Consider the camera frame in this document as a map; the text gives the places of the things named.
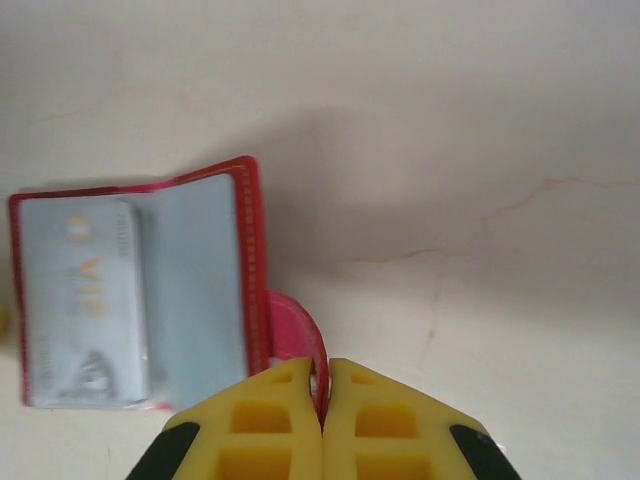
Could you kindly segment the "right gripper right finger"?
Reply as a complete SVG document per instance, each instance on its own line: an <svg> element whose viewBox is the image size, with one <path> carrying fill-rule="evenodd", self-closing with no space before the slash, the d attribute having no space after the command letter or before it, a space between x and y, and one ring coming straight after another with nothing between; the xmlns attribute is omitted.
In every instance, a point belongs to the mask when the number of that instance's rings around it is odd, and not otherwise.
<svg viewBox="0 0 640 480"><path fill-rule="evenodd" d="M476 419L347 359L329 362L326 479L516 479Z"/></svg>

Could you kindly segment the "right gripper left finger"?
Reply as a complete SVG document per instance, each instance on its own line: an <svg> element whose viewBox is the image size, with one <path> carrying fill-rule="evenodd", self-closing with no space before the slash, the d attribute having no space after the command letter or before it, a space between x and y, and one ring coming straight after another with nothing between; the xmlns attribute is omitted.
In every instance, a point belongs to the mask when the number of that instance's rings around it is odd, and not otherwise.
<svg viewBox="0 0 640 480"><path fill-rule="evenodd" d="M173 415L130 479L320 479L312 360L294 358Z"/></svg>

